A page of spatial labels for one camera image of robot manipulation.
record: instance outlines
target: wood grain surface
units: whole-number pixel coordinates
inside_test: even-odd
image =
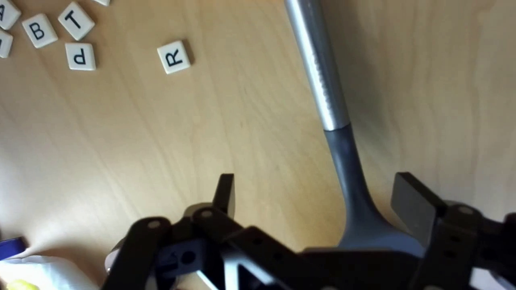
[[[21,24],[0,61],[0,230],[66,256],[98,283],[103,257],[143,215],[176,220],[237,175],[237,215],[293,249],[335,244],[343,202],[282,1],[79,1],[98,70]],[[392,217],[393,173],[500,219],[514,209],[516,1],[324,0],[371,191]],[[166,75],[156,46],[193,66]]]

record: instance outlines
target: black plastic part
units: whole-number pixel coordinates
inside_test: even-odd
[[[484,219],[474,265],[488,269],[496,280],[516,288],[516,223],[513,217],[514,214],[508,214],[505,223]]]
[[[327,130],[326,138],[330,146],[347,209],[347,225],[340,248],[395,249],[422,256],[422,244],[390,225],[376,209],[359,164],[351,125]]]
[[[309,264],[258,227],[242,228],[214,207],[198,209],[193,214],[193,223],[221,246],[226,262],[224,272],[235,277],[237,285],[240,285],[238,267],[245,267],[264,285],[271,278],[274,286],[282,288],[353,288],[343,281],[343,277],[332,277]]]
[[[201,269],[205,254],[206,243],[200,236],[161,246],[155,260],[158,288],[171,288],[176,277]]]
[[[356,288],[408,288],[419,259],[393,251],[303,251],[334,277],[353,277]]]
[[[243,265],[237,267],[238,275],[238,288],[245,290],[282,290],[280,285],[264,285],[261,283],[250,270],[247,270]]]
[[[218,248],[209,248],[203,260],[201,272],[216,288],[226,288],[224,280],[224,259]]]
[[[156,252],[171,222],[164,217],[137,220],[126,235],[103,285],[105,290],[145,288]]]
[[[211,204],[224,214],[234,215],[234,173],[222,173],[219,177]]]
[[[453,204],[437,220],[411,288],[469,288],[482,215],[469,206]]]
[[[426,248],[437,217],[446,209],[446,202],[409,172],[395,175],[390,206]]]

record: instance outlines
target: metal rod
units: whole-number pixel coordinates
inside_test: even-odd
[[[347,227],[340,246],[388,248],[421,256],[421,243],[392,227],[367,191],[319,0],[285,3],[347,206]]]

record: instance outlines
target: scrabble tile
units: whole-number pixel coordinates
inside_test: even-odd
[[[21,11],[9,0],[0,0],[0,27],[8,30],[18,20]]]
[[[95,70],[95,53],[90,43],[66,43],[66,59],[71,70]]]
[[[13,45],[13,37],[0,30],[0,57],[8,57]]]
[[[158,56],[166,74],[190,67],[188,54],[180,40],[159,46]]]
[[[58,35],[45,14],[35,14],[21,24],[35,48],[47,46],[58,40]]]
[[[97,3],[103,4],[103,6],[109,6],[111,0],[95,0]]]
[[[74,40],[80,40],[95,25],[95,22],[76,1],[71,1],[64,8],[64,11],[59,14],[59,22],[69,32],[69,35],[74,37]]]

